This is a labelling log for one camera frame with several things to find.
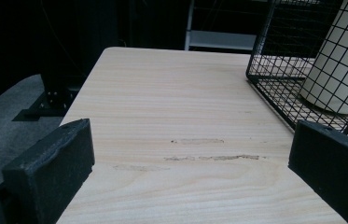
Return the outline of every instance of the dark background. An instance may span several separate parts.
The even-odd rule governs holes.
[[[189,3],[0,0],[0,94],[34,74],[42,75],[46,91],[79,89],[108,47],[183,49]],[[263,18],[255,12],[267,8],[247,0],[196,3],[194,29],[246,34],[258,33]]]

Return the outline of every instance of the wire mesh basket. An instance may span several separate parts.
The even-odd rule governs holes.
[[[293,129],[348,134],[348,0],[271,0],[246,75]]]

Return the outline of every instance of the wooden table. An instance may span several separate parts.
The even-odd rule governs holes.
[[[287,168],[248,61],[105,50],[63,120],[90,118],[96,164],[59,223],[344,223]]]

